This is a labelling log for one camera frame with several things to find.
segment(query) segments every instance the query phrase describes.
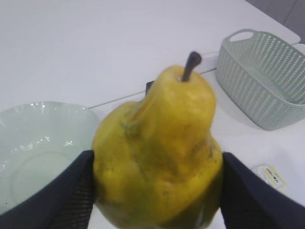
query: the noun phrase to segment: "table surface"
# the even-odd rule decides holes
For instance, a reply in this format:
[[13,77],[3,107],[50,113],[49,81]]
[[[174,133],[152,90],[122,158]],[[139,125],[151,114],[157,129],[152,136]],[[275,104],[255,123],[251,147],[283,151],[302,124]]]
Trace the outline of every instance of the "table surface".
[[[305,120],[274,131],[266,131],[254,124],[226,95],[216,81],[214,71],[203,75],[213,88],[217,107],[212,134],[223,151],[232,152],[247,167],[269,164],[288,184],[290,198],[305,205]],[[93,108],[103,119],[117,106],[127,101],[139,101],[144,93]],[[94,207],[89,229],[114,229]],[[220,211],[209,229],[225,229]]]
[[244,0],[4,0],[0,111],[35,101],[94,106],[139,92],[192,50],[243,28],[298,35]]

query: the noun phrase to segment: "light green basket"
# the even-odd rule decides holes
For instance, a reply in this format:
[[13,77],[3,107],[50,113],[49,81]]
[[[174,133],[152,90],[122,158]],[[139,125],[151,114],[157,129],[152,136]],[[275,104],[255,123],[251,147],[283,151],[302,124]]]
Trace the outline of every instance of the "light green basket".
[[[252,37],[230,41],[245,32]],[[305,55],[271,33],[244,29],[225,38],[215,74],[261,128],[275,130],[305,118]]]

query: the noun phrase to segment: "pear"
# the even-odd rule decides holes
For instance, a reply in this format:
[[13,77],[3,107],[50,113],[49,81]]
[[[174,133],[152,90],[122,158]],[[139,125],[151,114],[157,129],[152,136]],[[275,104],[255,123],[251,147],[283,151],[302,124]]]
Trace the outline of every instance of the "pear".
[[222,151],[211,135],[216,98],[193,68],[164,70],[140,102],[100,124],[92,143],[95,202],[121,229],[207,227],[220,204]]

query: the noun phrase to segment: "basket handle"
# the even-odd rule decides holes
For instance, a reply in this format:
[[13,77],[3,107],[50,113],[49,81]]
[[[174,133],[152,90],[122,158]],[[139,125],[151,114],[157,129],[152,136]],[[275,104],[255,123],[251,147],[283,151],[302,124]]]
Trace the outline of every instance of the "basket handle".
[[252,35],[250,38],[253,38],[253,37],[254,37],[255,35],[257,35],[257,33],[258,33],[256,30],[242,29],[242,30],[236,31],[236,32],[232,33],[230,36],[226,37],[226,38],[224,39],[224,42],[227,42],[227,43],[231,42],[231,43],[232,43],[232,41],[230,41],[232,37],[234,37],[235,35],[244,33],[244,32],[250,32],[250,33],[252,33],[253,35]]

